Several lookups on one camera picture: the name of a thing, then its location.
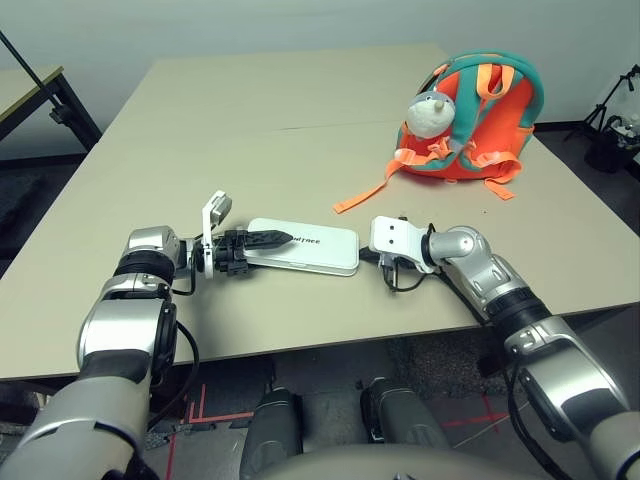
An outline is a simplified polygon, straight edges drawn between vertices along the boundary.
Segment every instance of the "orange backpack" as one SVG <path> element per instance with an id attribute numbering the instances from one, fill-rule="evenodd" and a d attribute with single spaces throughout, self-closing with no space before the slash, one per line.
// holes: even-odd
<path id="1" fill-rule="evenodd" d="M 483 178 L 503 200 L 514 196 L 502 185 L 522 170 L 518 155 L 544 103 L 535 68 L 511 53 L 467 52 L 436 68 L 418 93 L 428 92 L 453 100 L 451 125 L 436 137 L 420 138 L 404 122 L 384 182 L 334 205 L 337 213 L 374 195 L 398 170 L 451 180 Z"/>

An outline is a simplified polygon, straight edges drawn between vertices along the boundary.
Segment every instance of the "tabletop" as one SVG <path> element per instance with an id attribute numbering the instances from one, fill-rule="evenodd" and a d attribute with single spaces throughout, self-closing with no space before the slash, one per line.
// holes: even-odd
<path id="1" fill-rule="evenodd" d="M 60 66 L 34 68 L 34 72 L 45 85 L 60 75 L 62 70 Z M 38 90 L 38 86 L 24 70 L 0 70 L 0 122 Z"/>
<path id="2" fill-rule="evenodd" d="M 536 139 L 510 201 L 480 181 L 400 173 L 333 212 L 381 180 L 408 101 L 445 58 L 406 45 L 156 63 L 0 280 L 11 338 L 0 378 L 77 371 L 82 321 L 129 233 L 196 235 L 217 189 L 234 201 L 222 229 L 269 217 L 353 229 L 364 246 L 377 215 L 468 224 L 555 313 L 638 301 L 638 237 Z M 370 264 L 352 277 L 264 268 L 198 280 L 174 300 L 204 360 L 475 325 L 437 279 L 392 294 Z M 180 339 L 176 360 L 189 359 Z"/>

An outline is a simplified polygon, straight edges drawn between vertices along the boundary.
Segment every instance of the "white box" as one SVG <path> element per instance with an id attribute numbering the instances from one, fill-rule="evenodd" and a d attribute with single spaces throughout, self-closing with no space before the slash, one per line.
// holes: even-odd
<path id="1" fill-rule="evenodd" d="M 360 244 L 352 230 L 270 218 L 251 220 L 247 230 L 280 230 L 293 236 L 278 248 L 246 250 L 250 264 L 341 276 L 353 275 L 358 269 Z"/>

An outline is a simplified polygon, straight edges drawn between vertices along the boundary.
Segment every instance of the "silver robot arm segment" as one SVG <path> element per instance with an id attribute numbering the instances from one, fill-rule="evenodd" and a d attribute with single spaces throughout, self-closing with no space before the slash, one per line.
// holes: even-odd
<path id="1" fill-rule="evenodd" d="M 140 460 L 149 388 L 173 363 L 171 284 L 184 256 L 169 227 L 131 234 L 84 321 L 78 379 L 36 417 L 1 479 L 153 478 Z"/>
<path id="2" fill-rule="evenodd" d="M 380 253 L 381 264 L 403 257 L 419 271 L 440 267 L 450 274 L 518 362 L 518 379 L 549 433 L 578 441 L 603 479 L 640 470 L 640 413 L 629 412 L 620 387 L 567 323 L 549 312 L 474 228 L 439 233 L 407 224 L 373 220 L 370 249 Z"/>

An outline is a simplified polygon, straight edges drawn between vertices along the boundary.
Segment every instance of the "white wall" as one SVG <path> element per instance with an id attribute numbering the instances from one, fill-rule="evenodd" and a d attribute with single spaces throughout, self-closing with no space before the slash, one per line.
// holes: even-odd
<path id="1" fill-rule="evenodd" d="M 541 121 L 584 117 L 640 57 L 638 0 L 3 0 L 0 22 L 31 64 L 64 65 L 102 128 L 158 57 L 423 41 L 508 49 L 540 70 Z M 14 65 L 0 49 L 0 68 Z M 81 151 L 41 110 L 0 142 L 0 159 Z"/>

